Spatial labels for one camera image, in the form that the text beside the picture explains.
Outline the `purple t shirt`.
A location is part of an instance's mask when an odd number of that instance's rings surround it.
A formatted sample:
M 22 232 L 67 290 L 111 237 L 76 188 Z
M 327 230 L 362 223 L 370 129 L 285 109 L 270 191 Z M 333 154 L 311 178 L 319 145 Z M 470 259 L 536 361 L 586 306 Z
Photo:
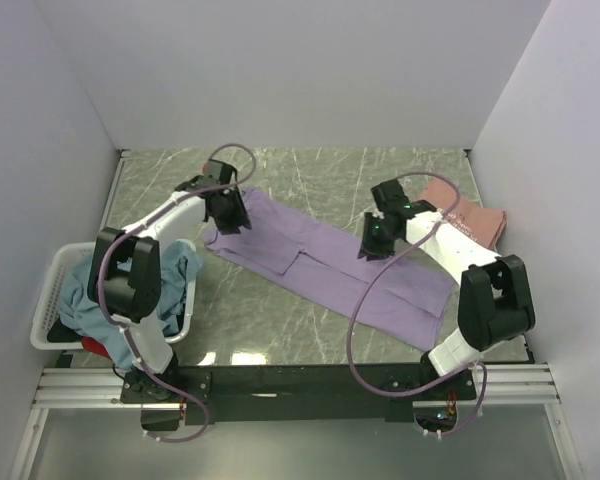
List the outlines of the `purple t shirt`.
M 435 345 L 451 278 L 405 258 L 392 267 L 358 259 L 357 237 L 257 187 L 245 188 L 242 198 L 252 228 L 234 235 L 207 229 L 203 242 L 212 253 L 419 350 Z

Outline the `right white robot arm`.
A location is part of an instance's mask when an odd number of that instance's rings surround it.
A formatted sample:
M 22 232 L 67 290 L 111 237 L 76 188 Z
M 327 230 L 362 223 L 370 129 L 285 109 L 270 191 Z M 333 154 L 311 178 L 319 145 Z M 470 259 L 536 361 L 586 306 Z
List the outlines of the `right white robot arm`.
M 424 380 L 447 379 L 494 347 L 535 327 L 526 266 L 462 233 L 427 201 L 381 201 L 365 219 L 360 255 L 384 259 L 400 239 L 420 249 L 459 286 L 457 328 L 424 355 Z

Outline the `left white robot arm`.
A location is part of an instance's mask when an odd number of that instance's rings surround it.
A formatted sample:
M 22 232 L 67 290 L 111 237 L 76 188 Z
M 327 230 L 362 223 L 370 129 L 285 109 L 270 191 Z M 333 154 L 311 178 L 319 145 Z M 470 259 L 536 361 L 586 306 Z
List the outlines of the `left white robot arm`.
M 161 254 L 188 236 L 186 229 L 212 219 L 222 234 L 251 227 L 237 187 L 176 191 L 141 220 L 123 228 L 106 227 L 95 241 L 88 296 L 122 336 L 133 365 L 162 374 L 173 350 L 156 313 L 161 296 Z

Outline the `light blue t shirt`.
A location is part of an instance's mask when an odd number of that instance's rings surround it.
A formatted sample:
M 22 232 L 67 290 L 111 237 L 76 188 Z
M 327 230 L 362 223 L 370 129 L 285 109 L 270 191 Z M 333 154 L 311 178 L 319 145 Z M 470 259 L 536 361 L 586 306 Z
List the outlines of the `light blue t shirt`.
M 114 235 L 106 234 L 99 236 L 95 242 L 87 295 L 98 304 L 97 281 L 101 261 L 114 240 Z M 155 310 L 160 297 L 160 255 L 158 242 L 152 239 L 132 238 L 116 248 L 103 284 L 105 304 L 110 315 L 120 315 L 138 324 Z M 116 367 L 129 370 L 134 366 L 134 354 L 129 345 L 115 349 L 101 344 Z

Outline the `folded pink t shirt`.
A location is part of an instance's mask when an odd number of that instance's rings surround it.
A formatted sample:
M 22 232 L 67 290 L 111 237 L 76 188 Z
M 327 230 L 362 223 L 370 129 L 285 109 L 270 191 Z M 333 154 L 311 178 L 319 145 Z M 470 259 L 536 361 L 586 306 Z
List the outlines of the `folded pink t shirt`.
M 419 198 L 439 210 L 446 210 L 453 204 L 456 195 L 448 184 L 434 179 L 422 190 Z M 459 203 L 449 214 L 448 221 L 482 247 L 494 250 L 506 227 L 507 214 L 502 210 L 479 206 L 461 196 Z

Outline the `white laundry basket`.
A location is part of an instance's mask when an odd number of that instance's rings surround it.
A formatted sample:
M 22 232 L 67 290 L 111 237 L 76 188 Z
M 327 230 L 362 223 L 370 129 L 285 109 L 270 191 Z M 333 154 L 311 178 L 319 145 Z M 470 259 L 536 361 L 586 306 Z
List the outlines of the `white laundry basket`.
M 108 322 L 100 305 L 88 298 L 93 250 L 93 243 L 74 243 L 56 252 L 34 313 L 32 345 L 39 350 L 81 348 L 81 343 L 47 341 L 47 332 L 60 321 L 82 338 L 91 337 L 115 349 L 128 346 L 122 333 L 126 327 L 141 353 L 166 356 L 170 345 L 184 338 L 190 327 L 196 277 L 203 267 L 195 245 L 180 239 L 161 250 L 159 301 L 138 324 L 116 314 L 111 315 L 115 322 Z

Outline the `red garment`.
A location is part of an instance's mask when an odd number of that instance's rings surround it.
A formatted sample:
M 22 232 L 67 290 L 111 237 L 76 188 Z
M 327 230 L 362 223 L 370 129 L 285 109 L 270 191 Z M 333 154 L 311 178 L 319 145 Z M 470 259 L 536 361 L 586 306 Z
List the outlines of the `red garment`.
M 94 355 L 110 360 L 111 357 L 107 352 L 106 348 L 97 340 L 91 337 L 83 337 L 81 339 L 82 348 Z

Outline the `black garment in basket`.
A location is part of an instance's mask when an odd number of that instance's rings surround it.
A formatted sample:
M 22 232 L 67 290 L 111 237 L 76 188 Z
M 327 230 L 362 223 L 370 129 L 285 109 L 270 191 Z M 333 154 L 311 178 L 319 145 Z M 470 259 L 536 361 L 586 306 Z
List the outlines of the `black garment in basket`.
M 49 343 L 81 343 L 82 336 L 71 328 L 66 327 L 60 321 L 56 321 L 46 335 Z

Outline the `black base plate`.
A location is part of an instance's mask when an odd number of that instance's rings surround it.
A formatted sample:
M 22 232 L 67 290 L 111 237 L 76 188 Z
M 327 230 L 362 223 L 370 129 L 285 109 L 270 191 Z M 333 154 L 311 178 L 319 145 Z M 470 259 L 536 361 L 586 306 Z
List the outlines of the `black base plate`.
M 126 374 L 120 401 L 141 407 L 142 423 L 149 429 L 174 430 L 177 418 L 188 425 L 368 418 L 411 422 L 416 401 L 445 404 L 477 397 L 469 371 L 418 395 L 401 398 L 399 392 L 432 380 L 433 369 L 416 363 L 386 363 L 361 364 L 357 370 L 387 394 L 379 396 L 366 390 L 343 364 L 189 366 L 179 368 L 170 381 L 198 398 L 200 406 L 139 371 Z

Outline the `aluminium rail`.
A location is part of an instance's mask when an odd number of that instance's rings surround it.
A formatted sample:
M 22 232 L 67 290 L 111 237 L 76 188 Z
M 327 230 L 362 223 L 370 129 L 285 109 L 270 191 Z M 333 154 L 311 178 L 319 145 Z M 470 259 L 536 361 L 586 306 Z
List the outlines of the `aluminium rail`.
M 546 364 L 489 365 L 485 406 L 549 405 L 561 402 Z M 33 409 L 140 409 L 120 401 L 122 380 L 104 368 L 46 368 Z

